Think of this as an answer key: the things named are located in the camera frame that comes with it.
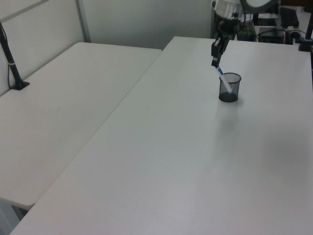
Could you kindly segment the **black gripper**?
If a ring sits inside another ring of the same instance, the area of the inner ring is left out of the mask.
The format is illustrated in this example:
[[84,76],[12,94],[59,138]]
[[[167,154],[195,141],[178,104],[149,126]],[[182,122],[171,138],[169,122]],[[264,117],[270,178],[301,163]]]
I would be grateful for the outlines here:
[[214,29],[217,33],[215,42],[211,45],[211,56],[213,57],[211,65],[217,67],[221,56],[225,52],[228,42],[234,40],[237,34],[238,19],[225,19],[216,14]]

